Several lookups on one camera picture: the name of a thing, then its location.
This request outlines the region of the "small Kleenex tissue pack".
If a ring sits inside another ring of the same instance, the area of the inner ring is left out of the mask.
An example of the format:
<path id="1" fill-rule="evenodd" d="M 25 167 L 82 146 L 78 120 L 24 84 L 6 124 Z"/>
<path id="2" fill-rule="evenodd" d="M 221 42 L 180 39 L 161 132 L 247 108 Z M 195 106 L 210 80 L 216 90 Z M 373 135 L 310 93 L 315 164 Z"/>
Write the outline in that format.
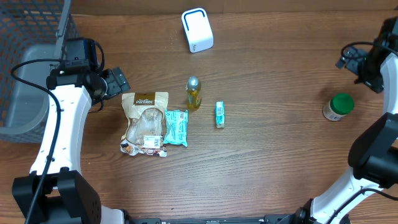
<path id="1" fill-rule="evenodd" d="M 225 127 L 225 110 L 224 110 L 224 102 L 217 101 L 215 106 L 215 121 L 217 128 Z"/>

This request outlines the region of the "teal tissue pack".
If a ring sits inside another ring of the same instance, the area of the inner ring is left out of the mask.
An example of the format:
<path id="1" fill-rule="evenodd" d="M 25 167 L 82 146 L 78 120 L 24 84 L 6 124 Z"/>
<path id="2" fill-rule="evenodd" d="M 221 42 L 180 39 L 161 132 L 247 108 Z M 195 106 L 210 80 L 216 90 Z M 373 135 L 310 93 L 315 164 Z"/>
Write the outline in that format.
<path id="1" fill-rule="evenodd" d="M 188 111 L 165 110 L 165 118 L 167 131 L 164 143 L 187 147 Z"/>

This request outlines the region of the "green lid jar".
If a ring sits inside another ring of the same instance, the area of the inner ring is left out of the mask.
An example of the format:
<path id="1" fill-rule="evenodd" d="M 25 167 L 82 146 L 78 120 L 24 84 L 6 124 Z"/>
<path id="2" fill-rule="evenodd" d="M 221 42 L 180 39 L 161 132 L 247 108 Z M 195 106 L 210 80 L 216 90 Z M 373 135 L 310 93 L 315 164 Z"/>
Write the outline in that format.
<path id="1" fill-rule="evenodd" d="M 339 121 L 354 110 L 354 99 L 347 93 L 335 95 L 322 109 L 324 117 Z"/>

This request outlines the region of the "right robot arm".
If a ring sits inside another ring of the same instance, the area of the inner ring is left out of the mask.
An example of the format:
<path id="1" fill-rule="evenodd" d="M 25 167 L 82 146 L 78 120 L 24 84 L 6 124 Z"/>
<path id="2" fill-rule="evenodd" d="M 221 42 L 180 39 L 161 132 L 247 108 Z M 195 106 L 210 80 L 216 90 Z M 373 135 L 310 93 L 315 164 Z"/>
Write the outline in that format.
<path id="1" fill-rule="evenodd" d="M 397 18 L 383 22 L 369 51 L 360 45 L 344 46 L 336 66 L 357 75 L 356 84 L 384 94 L 382 116 L 355 140 L 348 169 L 326 192 L 294 214 L 265 216 L 265 223 L 349 223 L 349 212 L 372 194 L 395 199 L 383 191 L 397 183 Z"/>

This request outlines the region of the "clear bottle with silver cap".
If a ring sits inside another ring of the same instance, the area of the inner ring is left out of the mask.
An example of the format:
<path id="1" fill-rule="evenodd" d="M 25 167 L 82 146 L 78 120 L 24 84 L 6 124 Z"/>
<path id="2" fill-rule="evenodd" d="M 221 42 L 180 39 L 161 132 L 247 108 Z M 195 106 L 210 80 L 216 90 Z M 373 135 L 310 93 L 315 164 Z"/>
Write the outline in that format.
<path id="1" fill-rule="evenodd" d="M 196 76 L 188 79 L 186 84 L 187 106 L 190 110 L 197 110 L 201 105 L 201 82 Z"/>

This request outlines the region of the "brown snack packet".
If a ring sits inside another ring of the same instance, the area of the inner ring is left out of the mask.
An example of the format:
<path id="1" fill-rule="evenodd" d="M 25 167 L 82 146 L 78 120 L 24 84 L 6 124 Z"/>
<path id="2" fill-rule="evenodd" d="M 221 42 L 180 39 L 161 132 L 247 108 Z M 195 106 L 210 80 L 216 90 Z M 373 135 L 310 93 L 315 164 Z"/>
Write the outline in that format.
<path id="1" fill-rule="evenodd" d="M 123 94 L 121 104 L 127 118 L 127 130 L 121 138 L 122 147 L 160 149 L 168 102 L 167 92 Z"/>

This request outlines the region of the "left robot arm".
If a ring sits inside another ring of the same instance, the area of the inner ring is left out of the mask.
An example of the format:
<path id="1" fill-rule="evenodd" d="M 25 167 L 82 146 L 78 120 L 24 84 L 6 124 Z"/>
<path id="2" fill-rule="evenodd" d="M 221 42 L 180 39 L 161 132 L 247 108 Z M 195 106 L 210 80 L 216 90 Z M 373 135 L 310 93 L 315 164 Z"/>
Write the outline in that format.
<path id="1" fill-rule="evenodd" d="M 12 195 L 26 223 L 130 223 L 125 210 L 105 207 L 81 174 L 81 144 L 93 105 L 129 91 L 119 67 L 105 69 L 93 39 L 67 40 L 66 59 L 39 89 L 49 96 L 43 140 L 29 175 L 14 179 Z"/>

